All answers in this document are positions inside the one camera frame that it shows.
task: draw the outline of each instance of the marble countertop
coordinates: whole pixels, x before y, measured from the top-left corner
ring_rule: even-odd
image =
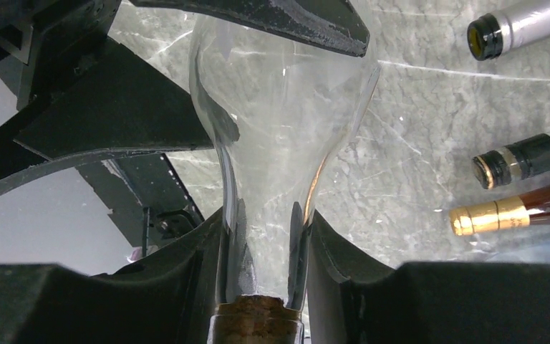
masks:
[[[477,62],[467,25],[515,1],[370,0],[380,80],[357,137],[322,181],[317,208],[332,226],[393,267],[407,260],[482,259],[550,237],[550,227],[456,237],[448,209],[542,186],[550,173],[483,190],[471,157],[550,131],[550,39]],[[123,1],[110,36],[188,90],[195,14]],[[170,154],[202,212],[222,202],[213,151]]]

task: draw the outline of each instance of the bottle top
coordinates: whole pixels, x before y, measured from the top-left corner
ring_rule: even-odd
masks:
[[[475,206],[462,206],[450,210],[449,216],[450,225],[456,235],[472,235],[530,225],[528,211],[517,196]]]
[[[550,171],[550,136],[530,138],[473,157],[473,174],[483,188],[507,185]]]
[[[497,58],[503,52],[503,36],[498,21],[492,14],[472,21],[467,28],[467,42],[478,61]]]
[[[303,329],[300,312],[285,308],[282,299],[242,295],[218,305],[209,343],[298,343]]]

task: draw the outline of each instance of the brown glass bottle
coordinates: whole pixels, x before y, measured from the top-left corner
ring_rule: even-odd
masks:
[[[518,196],[450,211],[456,235],[550,224],[550,185]]]

